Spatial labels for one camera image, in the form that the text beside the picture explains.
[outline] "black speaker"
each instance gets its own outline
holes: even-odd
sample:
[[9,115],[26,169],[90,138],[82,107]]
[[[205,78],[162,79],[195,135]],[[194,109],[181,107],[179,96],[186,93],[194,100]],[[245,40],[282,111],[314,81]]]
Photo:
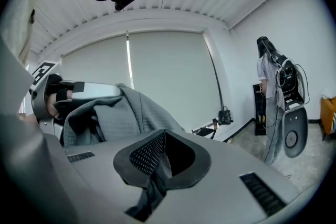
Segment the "black speaker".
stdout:
[[231,112],[230,110],[225,106],[223,107],[223,110],[219,111],[218,113],[218,124],[219,125],[229,125],[233,121],[231,120]]

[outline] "ventilation slot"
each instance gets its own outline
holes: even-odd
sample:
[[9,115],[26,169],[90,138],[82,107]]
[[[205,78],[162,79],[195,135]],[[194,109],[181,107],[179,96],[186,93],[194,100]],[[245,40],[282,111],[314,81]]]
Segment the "ventilation slot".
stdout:
[[68,156],[68,159],[71,163],[73,163],[73,162],[77,162],[77,161],[80,161],[82,159],[87,159],[87,158],[90,158],[90,157],[93,157],[93,156],[94,156],[94,153],[85,152],[85,153],[81,153],[81,154]]
[[246,174],[240,178],[268,216],[285,207],[280,198],[255,173]]
[[164,152],[164,133],[132,152],[131,164],[147,175],[151,175]]

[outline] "black stand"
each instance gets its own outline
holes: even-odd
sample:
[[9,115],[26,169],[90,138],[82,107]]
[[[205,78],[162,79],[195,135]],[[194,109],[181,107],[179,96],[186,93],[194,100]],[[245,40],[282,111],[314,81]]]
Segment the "black stand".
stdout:
[[255,135],[266,135],[266,97],[261,95],[260,84],[253,85],[255,100]]
[[207,136],[208,134],[213,133],[213,135],[211,136],[210,139],[214,139],[216,132],[217,132],[217,130],[214,130],[214,129],[210,129],[210,128],[200,128],[195,134],[196,134],[196,135],[199,135],[199,136],[202,136],[202,137],[205,137],[205,136]]

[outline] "woman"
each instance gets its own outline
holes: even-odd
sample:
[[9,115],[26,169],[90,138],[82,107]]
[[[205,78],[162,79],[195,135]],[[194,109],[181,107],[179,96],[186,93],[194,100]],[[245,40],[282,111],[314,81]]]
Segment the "woman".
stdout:
[[282,148],[281,121],[283,110],[277,106],[276,102],[276,74],[279,70],[277,59],[281,55],[267,37],[258,38],[257,44],[260,58],[257,62],[257,72],[262,84],[262,92],[266,96],[267,140],[262,160],[270,165]]

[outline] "round disc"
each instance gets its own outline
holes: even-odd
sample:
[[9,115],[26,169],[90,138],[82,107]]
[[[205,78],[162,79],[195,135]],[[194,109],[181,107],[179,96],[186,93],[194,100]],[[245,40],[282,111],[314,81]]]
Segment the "round disc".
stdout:
[[298,140],[298,136],[295,132],[290,132],[286,137],[286,145],[288,147],[294,147]]

